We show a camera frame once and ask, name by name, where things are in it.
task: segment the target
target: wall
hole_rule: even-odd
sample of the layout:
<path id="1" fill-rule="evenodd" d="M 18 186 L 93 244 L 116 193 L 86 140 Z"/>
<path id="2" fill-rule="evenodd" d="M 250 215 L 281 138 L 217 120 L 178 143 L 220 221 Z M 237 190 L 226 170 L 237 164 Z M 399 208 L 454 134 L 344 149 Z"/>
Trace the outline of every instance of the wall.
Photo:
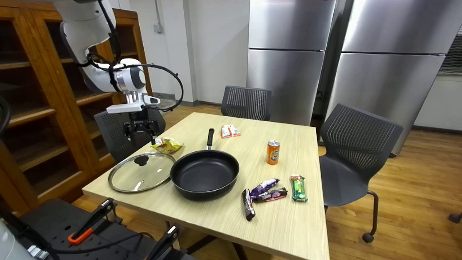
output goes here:
<path id="1" fill-rule="evenodd" d="M 155 32 L 158 23 L 155 0 L 132 0 L 131 7 L 139 14 L 146 60 L 177 72 L 185 86 L 184 101 L 196 101 L 184 0 L 159 0 L 164 26 L 161 34 Z M 149 75 L 155 92 L 180 97 L 178 82 L 170 73 L 151 68 Z"/>
<path id="2" fill-rule="evenodd" d="M 226 85 L 248 82 L 249 0 L 187 3 L 197 98 L 222 102 Z"/>
<path id="3" fill-rule="evenodd" d="M 438 75 L 415 125 L 462 131 L 461 98 L 462 75 Z"/>
<path id="4" fill-rule="evenodd" d="M 110 0 L 113 8 L 132 10 L 131 0 Z"/>
<path id="5" fill-rule="evenodd" d="M 146 59 L 180 72 L 185 101 L 222 102 L 226 85 L 246 85 L 249 0 L 131 0 L 139 13 Z M 177 82 L 151 69 L 155 92 L 178 94 Z"/>

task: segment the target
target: stainless steel refrigerator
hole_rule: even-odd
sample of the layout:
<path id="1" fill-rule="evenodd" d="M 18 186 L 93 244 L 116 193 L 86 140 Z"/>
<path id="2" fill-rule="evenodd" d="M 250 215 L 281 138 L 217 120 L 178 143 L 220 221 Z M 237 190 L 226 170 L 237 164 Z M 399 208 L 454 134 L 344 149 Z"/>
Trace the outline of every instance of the stainless steel refrigerator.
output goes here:
<path id="1" fill-rule="evenodd" d="M 272 120 L 310 124 L 337 0 L 250 0 L 248 85 L 272 89 Z"/>
<path id="2" fill-rule="evenodd" d="M 461 23 L 461 0 L 356 0 L 327 117 L 343 102 L 402 124 L 398 154 Z"/>

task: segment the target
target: wooden table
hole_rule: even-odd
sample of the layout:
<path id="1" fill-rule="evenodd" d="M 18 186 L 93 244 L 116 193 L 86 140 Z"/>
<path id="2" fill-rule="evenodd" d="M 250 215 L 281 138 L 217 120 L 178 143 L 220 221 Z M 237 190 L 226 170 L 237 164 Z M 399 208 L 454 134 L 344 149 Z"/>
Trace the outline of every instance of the wooden table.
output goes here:
<path id="1" fill-rule="evenodd" d="M 240 137 L 222 138 L 223 124 L 235 124 Z M 330 258 L 317 130 L 314 127 L 246 120 L 194 112 L 165 131 L 185 147 L 175 157 L 206 149 L 209 128 L 216 128 L 213 149 L 227 151 L 240 162 L 239 179 L 226 196 L 188 201 L 170 182 L 144 193 L 119 193 L 109 186 L 109 172 L 84 188 L 87 195 L 115 198 L 118 202 L 198 228 L 211 235 L 289 258 Z M 281 141 L 278 164 L 266 163 L 269 138 Z M 138 153 L 151 151 L 145 146 Z M 304 175 L 308 202 L 292 201 L 291 175 Z M 261 182 L 279 177 L 289 196 L 255 203 L 258 215 L 248 221 L 242 192 Z"/>

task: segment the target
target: pan handle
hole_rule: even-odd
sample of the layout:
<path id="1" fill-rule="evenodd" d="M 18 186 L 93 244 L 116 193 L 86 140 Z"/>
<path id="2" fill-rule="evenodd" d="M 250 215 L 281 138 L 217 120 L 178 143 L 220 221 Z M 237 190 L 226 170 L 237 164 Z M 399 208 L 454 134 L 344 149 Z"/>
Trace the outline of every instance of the pan handle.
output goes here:
<path id="1" fill-rule="evenodd" d="M 211 149 L 213 149 L 213 144 L 214 144 L 214 133 L 216 133 L 216 128 L 210 128 L 210 130 L 209 130 L 207 150 L 211 150 Z"/>

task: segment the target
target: glass lid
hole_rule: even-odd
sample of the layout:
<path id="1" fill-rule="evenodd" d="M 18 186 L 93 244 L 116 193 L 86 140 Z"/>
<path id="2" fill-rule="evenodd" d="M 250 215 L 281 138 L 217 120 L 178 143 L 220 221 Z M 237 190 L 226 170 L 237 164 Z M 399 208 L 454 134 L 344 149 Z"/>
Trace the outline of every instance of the glass lid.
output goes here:
<path id="1" fill-rule="evenodd" d="M 123 193 L 151 190 L 171 179 L 174 163 L 172 156 L 157 151 L 128 157 L 110 172 L 110 186 Z"/>

